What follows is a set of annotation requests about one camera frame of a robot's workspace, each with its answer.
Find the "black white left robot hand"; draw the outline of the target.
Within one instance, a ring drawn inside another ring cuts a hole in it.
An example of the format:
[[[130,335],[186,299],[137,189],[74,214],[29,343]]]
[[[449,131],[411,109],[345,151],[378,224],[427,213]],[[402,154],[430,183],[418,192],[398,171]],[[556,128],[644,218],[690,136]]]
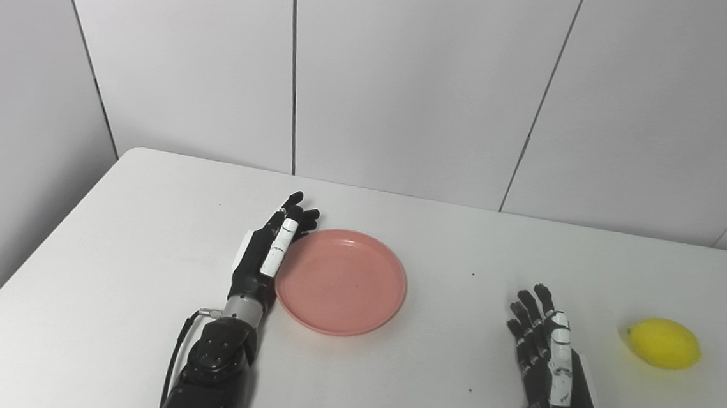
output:
[[[294,192],[265,225],[242,239],[234,260],[229,298],[254,299],[263,311],[272,309],[277,299],[274,277],[287,250],[318,226],[320,211],[302,208],[303,200],[303,192]]]

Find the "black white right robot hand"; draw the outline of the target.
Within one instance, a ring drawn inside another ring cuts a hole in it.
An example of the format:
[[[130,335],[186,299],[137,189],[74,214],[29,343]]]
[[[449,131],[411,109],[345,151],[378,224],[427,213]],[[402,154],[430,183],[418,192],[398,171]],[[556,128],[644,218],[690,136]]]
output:
[[[567,315],[551,290],[536,284],[509,305],[507,327],[526,397],[525,408],[595,408],[581,357],[571,344]]]

